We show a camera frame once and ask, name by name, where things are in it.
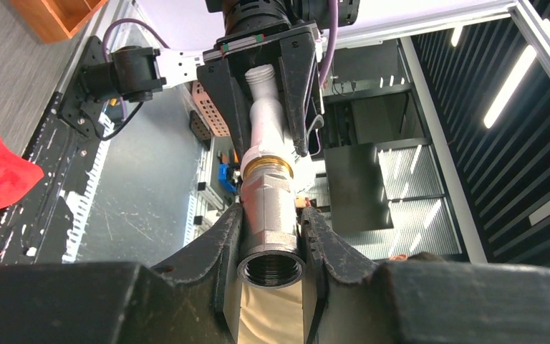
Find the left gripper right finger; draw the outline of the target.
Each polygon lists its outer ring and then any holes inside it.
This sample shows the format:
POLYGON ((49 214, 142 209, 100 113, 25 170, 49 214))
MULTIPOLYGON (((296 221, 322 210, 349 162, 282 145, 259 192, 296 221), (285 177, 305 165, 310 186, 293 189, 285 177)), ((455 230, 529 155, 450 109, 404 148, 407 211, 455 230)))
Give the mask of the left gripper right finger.
POLYGON ((373 262, 301 217, 306 343, 550 343, 550 269, 373 262))

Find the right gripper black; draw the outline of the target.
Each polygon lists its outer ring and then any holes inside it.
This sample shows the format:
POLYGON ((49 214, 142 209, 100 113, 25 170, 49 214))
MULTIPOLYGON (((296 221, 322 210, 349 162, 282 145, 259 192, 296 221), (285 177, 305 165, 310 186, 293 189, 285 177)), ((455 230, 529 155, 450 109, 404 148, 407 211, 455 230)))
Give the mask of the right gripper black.
POLYGON ((295 151, 309 154, 306 116, 319 79, 321 30, 314 20, 278 19, 221 37, 203 53, 198 81, 228 126, 239 158, 251 147, 251 93, 246 72, 272 65, 281 75, 284 110, 295 151))

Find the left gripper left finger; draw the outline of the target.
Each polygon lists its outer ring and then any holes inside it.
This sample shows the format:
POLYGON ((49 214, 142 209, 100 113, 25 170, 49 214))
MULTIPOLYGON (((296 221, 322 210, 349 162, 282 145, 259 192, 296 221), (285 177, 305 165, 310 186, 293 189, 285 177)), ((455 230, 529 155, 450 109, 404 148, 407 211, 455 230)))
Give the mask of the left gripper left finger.
POLYGON ((0 265, 0 343, 235 343, 243 211, 159 266, 0 265))

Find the silver metal pipe fitting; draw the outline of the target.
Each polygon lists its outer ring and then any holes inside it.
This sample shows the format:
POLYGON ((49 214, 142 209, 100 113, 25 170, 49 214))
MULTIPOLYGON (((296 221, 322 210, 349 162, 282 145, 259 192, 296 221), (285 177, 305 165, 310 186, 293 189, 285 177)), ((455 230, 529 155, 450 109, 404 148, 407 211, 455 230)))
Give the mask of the silver metal pipe fitting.
POLYGON ((294 204, 294 181, 287 168, 266 163, 249 172, 241 186, 243 223, 238 277, 261 289, 280 289, 304 273, 294 204))

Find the white faucet with chrome head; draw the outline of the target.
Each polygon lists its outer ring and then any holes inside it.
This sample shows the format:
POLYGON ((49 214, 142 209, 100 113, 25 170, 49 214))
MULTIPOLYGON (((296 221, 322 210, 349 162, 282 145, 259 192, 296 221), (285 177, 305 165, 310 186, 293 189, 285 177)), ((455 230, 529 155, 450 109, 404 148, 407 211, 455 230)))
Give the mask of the white faucet with chrome head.
POLYGON ((242 179, 250 176, 258 163, 278 163, 292 178, 300 194, 314 186, 316 171, 310 157, 296 153, 283 105, 279 100, 272 65, 251 68, 245 78, 253 99, 249 117, 251 143, 241 159, 242 179))

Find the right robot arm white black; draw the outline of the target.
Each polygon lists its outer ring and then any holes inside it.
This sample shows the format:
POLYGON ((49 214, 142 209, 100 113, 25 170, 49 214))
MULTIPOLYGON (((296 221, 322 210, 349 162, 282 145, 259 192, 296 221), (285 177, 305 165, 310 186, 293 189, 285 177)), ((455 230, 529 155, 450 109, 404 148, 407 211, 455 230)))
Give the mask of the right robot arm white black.
POLYGON ((106 39, 92 37, 76 83, 86 101, 120 97, 144 103, 167 87, 198 81, 228 127, 237 154, 251 147, 258 129, 250 121, 249 72, 274 69, 283 128, 294 152, 309 153, 306 121, 320 110, 320 86, 327 73, 319 62, 320 32, 354 24, 358 1, 208 1, 222 13, 224 35, 207 51, 126 46, 105 54, 106 39))

